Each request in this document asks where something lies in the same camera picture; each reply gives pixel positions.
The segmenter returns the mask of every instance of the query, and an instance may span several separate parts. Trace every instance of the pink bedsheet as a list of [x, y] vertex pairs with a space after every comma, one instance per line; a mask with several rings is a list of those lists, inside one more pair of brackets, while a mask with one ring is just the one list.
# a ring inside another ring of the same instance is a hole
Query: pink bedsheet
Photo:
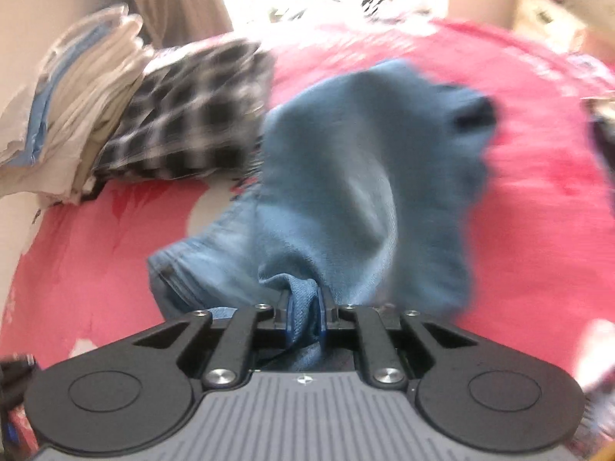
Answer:
[[[504, 31], [436, 27], [413, 36], [393, 27], [275, 26], [266, 37], [278, 57], [272, 104], [393, 57], [492, 96], [491, 179], [468, 226], [474, 301], [458, 323], [571, 371], [585, 325], [615, 320], [615, 221], [579, 102], [605, 85]], [[198, 181], [111, 182], [94, 202], [48, 209], [15, 274], [0, 355], [34, 353], [49, 366], [80, 341], [100, 346], [160, 323], [145, 260], [186, 235], [206, 190]]]

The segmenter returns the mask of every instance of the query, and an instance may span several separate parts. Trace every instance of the blue folded cloth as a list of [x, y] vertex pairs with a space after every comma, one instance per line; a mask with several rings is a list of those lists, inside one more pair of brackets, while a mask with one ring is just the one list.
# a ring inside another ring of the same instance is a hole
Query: blue folded cloth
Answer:
[[42, 146], [47, 137], [47, 114], [55, 87], [66, 74], [73, 63], [90, 47], [95, 45], [109, 32], [109, 26], [100, 24], [85, 33], [75, 44], [67, 48], [61, 55], [57, 66], [45, 78], [39, 78], [36, 94], [30, 109], [28, 133], [25, 146], [6, 164], [8, 166], [32, 166], [38, 161]]
[[463, 225], [495, 123], [487, 98], [401, 60], [302, 92], [265, 119], [259, 183], [149, 258], [163, 315], [290, 289], [293, 340], [307, 344], [322, 286], [337, 303], [456, 314], [470, 295]]

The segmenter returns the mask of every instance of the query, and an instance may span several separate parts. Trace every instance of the bed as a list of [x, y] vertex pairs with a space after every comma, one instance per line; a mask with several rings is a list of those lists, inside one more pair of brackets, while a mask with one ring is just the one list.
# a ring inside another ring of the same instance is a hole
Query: bed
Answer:
[[[277, 57], [272, 106], [393, 57], [494, 99], [491, 177], [467, 225], [474, 299], [457, 324], [573, 371], [585, 326], [615, 320], [610, 189], [580, 101], [614, 85], [538, 44], [469, 22], [298, 22], [255, 35]], [[160, 323], [146, 258], [202, 230], [234, 185], [216, 174], [112, 181], [95, 201], [46, 209], [15, 273], [0, 354], [33, 353], [47, 367]]]

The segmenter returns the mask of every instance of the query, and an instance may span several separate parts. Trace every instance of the drawer handle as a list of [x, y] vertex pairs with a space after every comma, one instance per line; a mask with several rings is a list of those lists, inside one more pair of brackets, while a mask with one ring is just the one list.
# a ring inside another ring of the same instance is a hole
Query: drawer handle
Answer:
[[553, 19], [544, 10], [536, 12], [536, 17], [538, 17], [539, 21], [542, 21], [542, 24], [551, 24], [553, 22]]

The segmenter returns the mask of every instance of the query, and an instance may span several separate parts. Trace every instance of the black and white plaid fabric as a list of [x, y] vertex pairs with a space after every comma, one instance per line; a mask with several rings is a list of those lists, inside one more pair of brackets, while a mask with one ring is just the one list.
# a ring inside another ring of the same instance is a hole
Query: black and white plaid fabric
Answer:
[[97, 179], [177, 179], [243, 168], [259, 134], [273, 57], [234, 40], [149, 73], [96, 161]]

